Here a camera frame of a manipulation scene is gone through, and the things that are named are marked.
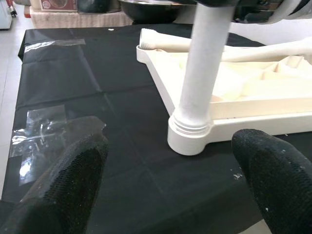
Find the table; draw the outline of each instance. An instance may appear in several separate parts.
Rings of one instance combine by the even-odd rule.
[[[166,141],[168,113],[144,64],[136,60],[141,28],[190,37],[191,26],[27,30],[14,129],[27,111],[64,105],[67,119],[97,116],[110,152],[88,234],[236,234],[261,219],[230,142],[212,143],[198,156],[181,156]],[[24,47],[84,39],[75,46]],[[229,45],[260,46],[230,34]],[[281,136],[311,158],[311,133]],[[21,157],[11,157],[2,199],[18,202]]]

